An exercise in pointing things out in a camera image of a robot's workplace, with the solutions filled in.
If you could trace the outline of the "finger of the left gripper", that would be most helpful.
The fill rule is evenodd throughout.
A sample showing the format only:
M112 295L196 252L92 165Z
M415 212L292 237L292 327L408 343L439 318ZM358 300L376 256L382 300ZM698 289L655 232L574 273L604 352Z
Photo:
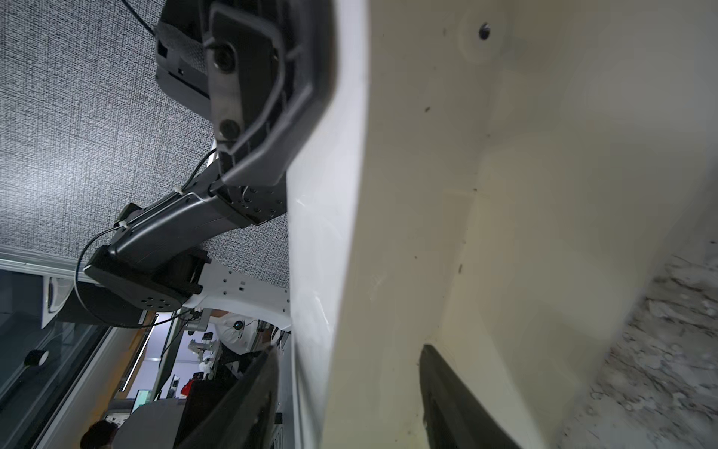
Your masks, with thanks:
M206 1L203 47L221 180L277 184L329 104L331 1Z

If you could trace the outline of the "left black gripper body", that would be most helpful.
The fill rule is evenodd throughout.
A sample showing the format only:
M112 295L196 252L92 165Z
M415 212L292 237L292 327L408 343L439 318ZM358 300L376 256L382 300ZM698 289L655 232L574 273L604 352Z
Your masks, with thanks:
M155 28L155 78L171 99L211 119L199 1L166 0Z

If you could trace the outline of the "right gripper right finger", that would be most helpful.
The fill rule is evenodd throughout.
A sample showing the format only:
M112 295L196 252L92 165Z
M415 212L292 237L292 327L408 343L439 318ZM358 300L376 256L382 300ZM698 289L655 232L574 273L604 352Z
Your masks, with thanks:
M439 351L426 344L419 361L424 428L431 448L516 448Z

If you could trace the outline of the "white wrap dispenser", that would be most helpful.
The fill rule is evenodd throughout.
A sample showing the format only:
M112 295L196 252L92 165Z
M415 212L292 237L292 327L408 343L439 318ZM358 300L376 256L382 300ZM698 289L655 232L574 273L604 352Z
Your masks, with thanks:
M295 444L717 445L714 1L337 1L289 171Z

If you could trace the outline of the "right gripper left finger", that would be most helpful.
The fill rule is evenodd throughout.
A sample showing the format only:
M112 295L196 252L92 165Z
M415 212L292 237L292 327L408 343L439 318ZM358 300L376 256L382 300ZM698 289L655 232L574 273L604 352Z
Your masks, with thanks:
M279 396L279 355L271 347L239 378L195 381L175 448L271 448Z

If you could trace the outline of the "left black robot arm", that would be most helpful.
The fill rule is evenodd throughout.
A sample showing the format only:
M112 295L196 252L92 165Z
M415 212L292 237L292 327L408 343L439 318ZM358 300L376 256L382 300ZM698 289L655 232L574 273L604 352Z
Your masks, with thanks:
M78 267L132 308L216 309L279 329L286 290L215 263L203 244L286 213L286 173L328 106L329 1L168 1L154 28L162 91L211 122L214 149L149 207L127 205Z

